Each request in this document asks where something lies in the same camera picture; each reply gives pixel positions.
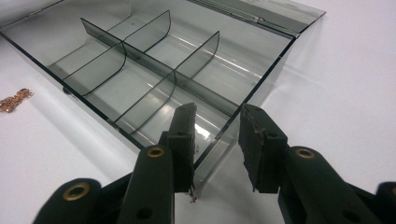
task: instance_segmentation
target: copper chain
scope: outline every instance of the copper chain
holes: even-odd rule
[[[11,113],[15,107],[22,103],[22,100],[33,96],[33,93],[28,89],[21,89],[14,96],[9,96],[4,100],[0,101],[0,112]]]

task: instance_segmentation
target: curved plastic divider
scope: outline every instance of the curved plastic divider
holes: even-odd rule
[[[217,31],[176,68],[186,77],[194,78],[215,56],[219,47],[220,32]]]
[[[174,71],[142,96],[135,104],[125,111],[115,123],[125,132],[132,134],[142,127],[172,97],[176,84],[171,81]]]
[[[125,60],[124,46],[119,43],[79,68],[64,82],[80,95],[88,95],[115,76],[125,65]]]
[[[101,28],[90,23],[89,21],[86,21],[81,18],[81,22],[84,25],[87,34],[95,37],[96,39],[102,41],[103,43],[109,45],[110,47],[113,47],[119,44],[120,42],[122,42],[122,40],[120,40],[119,38],[116,38],[114,35],[109,34],[108,32],[102,30]]]
[[[169,10],[150,21],[140,29],[128,35],[124,42],[146,52],[163,40],[171,29],[171,14]]]
[[[156,59],[140,51],[139,49],[132,47],[127,43],[124,43],[124,47],[126,51],[126,56],[128,58],[142,64],[143,66],[147,67],[147,69],[153,71],[161,77],[166,77],[170,72],[174,70],[168,65],[157,61]]]

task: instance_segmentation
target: white background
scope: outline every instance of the white background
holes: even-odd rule
[[[396,181],[396,2],[298,0],[326,10],[294,44],[262,107],[291,146],[319,151],[345,181],[372,193]],[[30,223],[62,183],[106,185],[136,155],[78,109],[0,38],[0,98],[35,96],[0,114],[0,223]],[[199,192],[176,196],[176,223],[283,223],[276,196],[252,193],[234,147]]]

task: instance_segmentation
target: plastic compartment tray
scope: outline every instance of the plastic compartment tray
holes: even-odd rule
[[[264,100],[298,34],[221,2],[62,1],[1,32],[140,148],[195,102],[198,185],[234,141],[240,105],[258,91]]]

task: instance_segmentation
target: clamp jaw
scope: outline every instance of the clamp jaw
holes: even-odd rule
[[[372,195],[344,182],[314,149],[287,142],[261,108],[242,105],[239,145],[250,182],[260,193],[279,193],[286,223],[396,223],[396,182]]]
[[[174,223],[174,193],[193,189],[194,103],[178,107],[159,144],[139,152],[134,172],[101,188],[93,179],[60,186],[36,224]]]

